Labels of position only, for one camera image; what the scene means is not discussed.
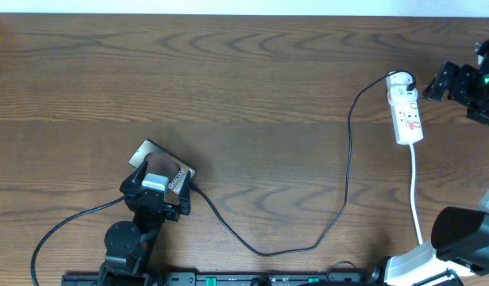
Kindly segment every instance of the brown tabletop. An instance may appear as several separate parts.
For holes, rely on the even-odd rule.
[[[0,14],[0,285],[31,284],[33,249],[55,224],[121,195],[149,137],[264,252],[313,244],[339,211],[347,113],[358,91],[406,69],[421,89],[445,61],[475,64],[489,19]],[[417,245],[409,148],[395,144],[382,82],[353,114],[348,207],[318,249],[250,253],[197,194],[161,230],[154,263],[198,271],[360,267]],[[489,127],[455,102],[420,102],[424,239],[447,206],[489,187]],[[41,285],[96,272],[124,203],[69,223],[40,251]],[[471,279],[489,285],[488,277]]]

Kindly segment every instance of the white background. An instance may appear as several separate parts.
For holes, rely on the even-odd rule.
[[[0,0],[0,12],[489,17],[489,0]]]

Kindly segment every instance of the white power strip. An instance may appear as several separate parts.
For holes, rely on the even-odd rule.
[[[418,91],[415,88],[412,91],[407,90],[407,86],[412,83],[412,77],[406,72],[400,72],[387,77],[386,82],[396,143],[409,145],[420,141],[423,136],[416,103]]]

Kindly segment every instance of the white cable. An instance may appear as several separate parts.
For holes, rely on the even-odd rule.
[[[414,219],[414,226],[416,228],[416,235],[418,236],[419,245],[422,244],[421,228],[419,227],[418,213],[416,211],[416,198],[415,198],[415,186],[416,186],[416,153],[414,152],[414,144],[410,143],[410,160],[412,161],[412,177],[410,179],[410,209],[412,210],[412,218]]]

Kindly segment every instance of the wood grain surface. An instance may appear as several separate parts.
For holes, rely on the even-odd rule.
[[[198,169],[199,187],[257,249],[312,245],[342,204],[356,93],[395,69],[422,89],[445,61],[474,64],[488,37],[489,19],[0,14],[0,285],[31,284],[48,230],[120,196],[146,137]],[[475,208],[489,187],[489,127],[454,102],[420,111],[428,239],[440,210]],[[257,257],[193,194],[153,263],[313,272],[414,248],[410,154],[395,144],[385,83],[362,96],[352,128],[348,207],[318,249]],[[40,284],[97,271],[107,228],[132,216],[121,203],[57,231],[40,251]]]

